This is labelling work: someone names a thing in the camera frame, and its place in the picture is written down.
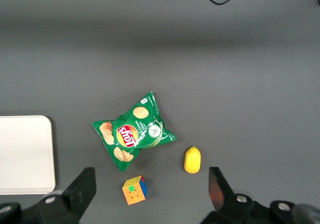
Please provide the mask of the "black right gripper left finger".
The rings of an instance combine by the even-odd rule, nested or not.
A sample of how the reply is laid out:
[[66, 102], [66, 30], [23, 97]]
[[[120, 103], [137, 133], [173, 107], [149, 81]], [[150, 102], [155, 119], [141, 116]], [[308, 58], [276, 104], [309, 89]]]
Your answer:
[[61, 193], [51, 192], [33, 206], [19, 203], [0, 205], [2, 224], [78, 224], [97, 192], [94, 167], [84, 168]]

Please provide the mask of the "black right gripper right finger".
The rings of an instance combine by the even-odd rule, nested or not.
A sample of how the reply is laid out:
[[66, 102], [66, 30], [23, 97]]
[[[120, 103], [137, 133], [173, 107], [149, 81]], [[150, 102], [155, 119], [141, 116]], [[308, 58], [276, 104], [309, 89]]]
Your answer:
[[299, 206], [276, 200], [269, 207], [245, 194], [235, 193], [220, 168], [210, 167], [208, 193], [214, 210], [203, 224], [299, 224]]

